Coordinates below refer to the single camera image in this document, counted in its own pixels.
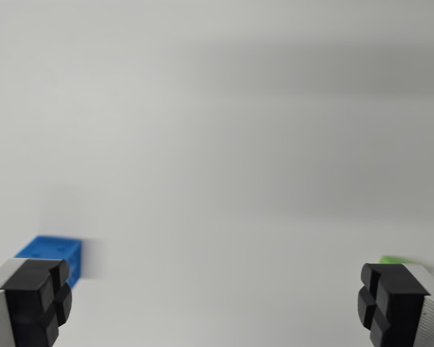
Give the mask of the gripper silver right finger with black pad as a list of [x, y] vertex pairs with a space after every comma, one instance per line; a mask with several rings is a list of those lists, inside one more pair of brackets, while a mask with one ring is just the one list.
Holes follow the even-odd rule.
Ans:
[[374, 346], [434, 346], [434, 270], [366, 263], [361, 281], [357, 311]]

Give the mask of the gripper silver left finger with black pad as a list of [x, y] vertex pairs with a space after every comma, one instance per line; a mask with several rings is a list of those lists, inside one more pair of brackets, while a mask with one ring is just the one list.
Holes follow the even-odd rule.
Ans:
[[0, 346], [52, 346], [71, 308], [66, 260], [11, 258], [0, 267]]

